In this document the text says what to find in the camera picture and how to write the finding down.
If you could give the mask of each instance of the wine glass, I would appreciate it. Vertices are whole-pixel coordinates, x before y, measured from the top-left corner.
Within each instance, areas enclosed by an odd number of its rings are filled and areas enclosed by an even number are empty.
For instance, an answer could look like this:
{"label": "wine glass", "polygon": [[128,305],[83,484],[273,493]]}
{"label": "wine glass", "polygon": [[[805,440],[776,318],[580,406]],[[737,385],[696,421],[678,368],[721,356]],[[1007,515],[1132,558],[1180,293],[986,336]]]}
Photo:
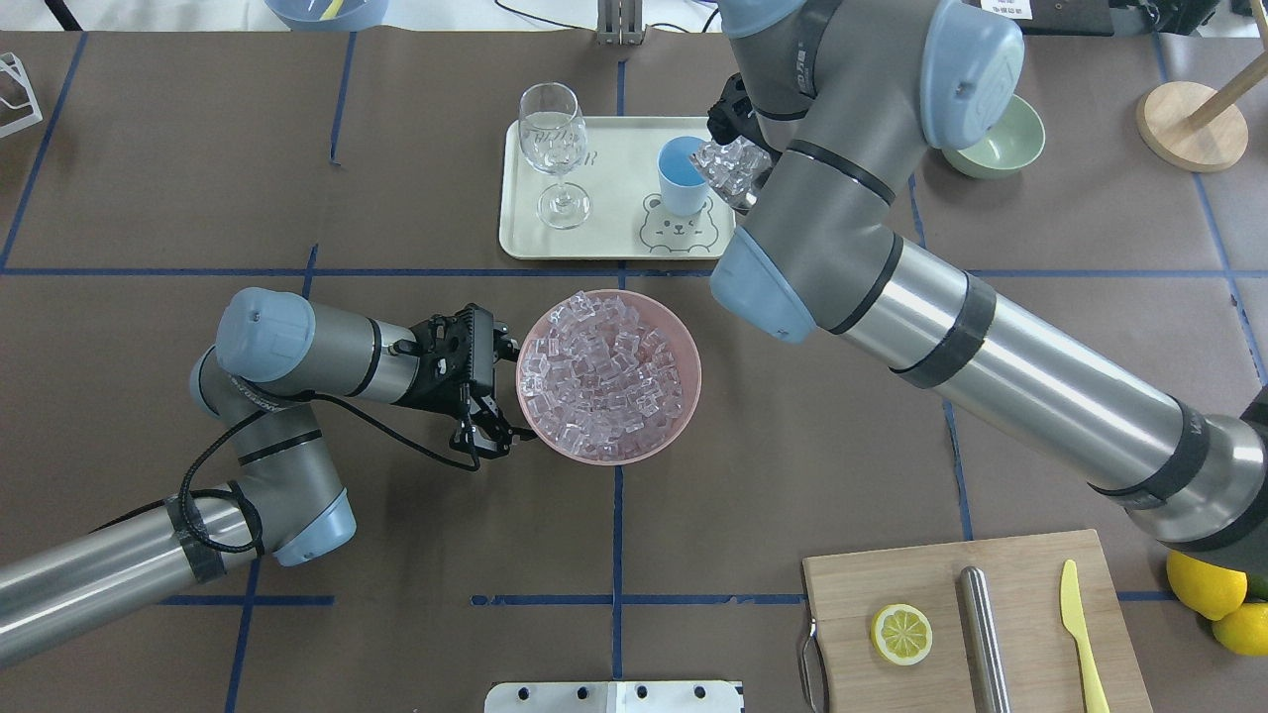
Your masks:
{"label": "wine glass", "polygon": [[520,151],[529,165],[554,176],[555,184],[538,198],[538,217],[568,230],[590,217],[590,194],[563,176],[586,157],[586,118],[577,95],[550,81],[530,86],[520,98]]}

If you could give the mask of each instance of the wooden cutting board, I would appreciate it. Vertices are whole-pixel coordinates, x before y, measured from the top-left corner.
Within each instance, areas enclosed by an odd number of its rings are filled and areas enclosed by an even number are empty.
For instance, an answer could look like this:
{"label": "wooden cutting board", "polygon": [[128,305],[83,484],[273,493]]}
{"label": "wooden cutting board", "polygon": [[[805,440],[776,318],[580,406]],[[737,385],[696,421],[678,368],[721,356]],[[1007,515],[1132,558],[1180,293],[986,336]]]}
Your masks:
{"label": "wooden cutting board", "polygon": [[[1092,651],[1111,710],[1151,713],[1096,530],[804,559],[832,710],[976,710],[956,586],[960,571],[974,565],[987,575],[1012,709],[1080,713],[1078,652],[1061,625],[1059,601],[1066,559],[1079,567]],[[872,617],[894,603],[915,606],[933,627],[933,647],[914,666],[895,666],[871,644]]]}

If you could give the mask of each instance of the brown table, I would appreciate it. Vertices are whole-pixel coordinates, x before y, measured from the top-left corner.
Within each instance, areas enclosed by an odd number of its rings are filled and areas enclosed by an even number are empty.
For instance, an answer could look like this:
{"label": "brown table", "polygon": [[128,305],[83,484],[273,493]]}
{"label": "brown table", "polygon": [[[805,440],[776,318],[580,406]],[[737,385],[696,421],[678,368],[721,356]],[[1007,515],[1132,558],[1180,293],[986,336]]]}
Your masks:
{"label": "brown table", "polygon": [[[1202,179],[1155,159],[1132,110],[1164,74],[1219,86],[1258,42],[1027,42],[1041,160],[979,183],[929,156],[890,225],[1194,407],[1239,414],[1268,335],[1268,94],[1240,103],[1248,155]],[[221,431],[189,369],[246,285],[402,325],[476,301],[517,332],[577,289],[624,285],[682,317],[705,374],[683,436],[624,469],[525,444],[472,476],[318,409],[351,543],[3,671],[0,708],[458,712],[497,681],[723,677],[748,710],[798,710],[801,557],[1080,528],[1099,530],[1156,710],[1262,707],[1268,664],[1222,650],[1165,592],[1163,548],[1066,467],[825,332],[757,334],[714,303],[708,264],[501,251],[502,136],[525,86],[564,81],[593,115],[699,115],[734,71],[723,38],[0,33],[0,48],[47,117],[0,141],[0,562],[176,487]],[[450,429],[369,410],[432,444]]]}

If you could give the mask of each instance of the green bowl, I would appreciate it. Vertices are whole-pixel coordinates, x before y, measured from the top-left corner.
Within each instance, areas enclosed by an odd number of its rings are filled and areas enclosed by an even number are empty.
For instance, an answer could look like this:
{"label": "green bowl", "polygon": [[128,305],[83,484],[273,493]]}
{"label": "green bowl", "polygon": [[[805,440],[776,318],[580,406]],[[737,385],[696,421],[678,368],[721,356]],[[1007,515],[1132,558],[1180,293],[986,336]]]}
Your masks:
{"label": "green bowl", "polygon": [[943,148],[942,155],[955,170],[969,178],[1002,179],[1038,159],[1046,138],[1038,113],[1013,94],[1004,115],[981,141],[959,151]]}

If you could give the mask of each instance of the bear drawing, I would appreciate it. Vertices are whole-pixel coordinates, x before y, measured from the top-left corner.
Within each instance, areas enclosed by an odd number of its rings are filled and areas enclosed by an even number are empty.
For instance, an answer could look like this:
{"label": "bear drawing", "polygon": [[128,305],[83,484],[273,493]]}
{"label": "bear drawing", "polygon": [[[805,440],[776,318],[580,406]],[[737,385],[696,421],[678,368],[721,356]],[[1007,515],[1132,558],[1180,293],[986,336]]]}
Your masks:
{"label": "bear drawing", "polygon": [[695,216],[681,217],[668,212],[659,193],[644,198],[643,209],[647,211],[647,218],[638,237],[649,252],[663,250],[671,255],[691,251],[708,254],[718,242],[718,226],[710,214],[713,198],[705,199],[705,207]]}

